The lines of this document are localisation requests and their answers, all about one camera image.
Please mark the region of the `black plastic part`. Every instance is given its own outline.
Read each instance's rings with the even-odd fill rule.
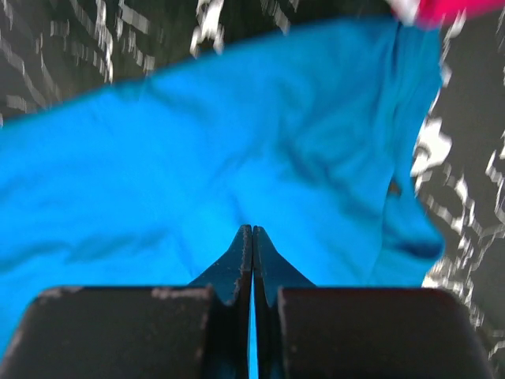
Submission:
[[[262,227],[254,227],[252,237],[258,373],[260,379],[283,378],[278,291],[284,286],[316,286],[277,252]]]
[[[55,288],[19,325],[2,379],[200,378],[211,288]]]
[[[249,314],[251,304],[253,235],[242,226],[230,248],[190,287],[212,286],[219,301],[211,313],[202,377],[249,377]]]
[[[443,291],[283,289],[286,377],[492,379],[463,305]]]

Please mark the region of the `red fabric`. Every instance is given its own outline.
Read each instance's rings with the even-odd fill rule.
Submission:
[[[505,0],[421,0],[417,19],[423,25],[448,24],[463,10],[467,18],[472,18],[502,6]]]

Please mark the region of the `black and white patterned surface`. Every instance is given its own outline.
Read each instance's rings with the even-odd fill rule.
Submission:
[[[365,17],[377,0],[0,0],[0,125],[107,82],[320,18]],[[464,302],[505,377],[503,13],[442,33],[444,86],[421,128],[413,178],[447,240],[426,276]]]

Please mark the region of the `dark background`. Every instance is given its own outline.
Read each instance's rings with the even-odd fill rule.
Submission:
[[[105,10],[102,27],[97,4]],[[9,0],[0,6],[0,115],[5,121],[110,81],[193,59],[196,7],[195,0]],[[225,0],[220,24],[226,48],[286,31],[287,25],[376,13],[389,9],[380,0]],[[447,256],[426,285],[447,288],[468,306],[492,364],[505,377],[505,194],[498,175],[505,176],[505,154],[499,158],[505,131],[502,14],[467,21],[451,38],[447,33],[443,30],[441,39],[451,79],[428,117],[441,119],[442,126],[427,135],[423,149],[434,153],[432,141],[440,136],[451,148],[445,159],[425,168],[420,190],[446,236]],[[211,48],[211,41],[202,45]],[[493,152],[495,182],[486,174]]]

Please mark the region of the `blue fabric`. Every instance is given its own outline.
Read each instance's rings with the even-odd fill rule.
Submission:
[[[420,286],[443,251],[409,175],[439,48],[332,21],[8,123],[0,351],[42,289],[187,284],[244,223],[315,284]]]

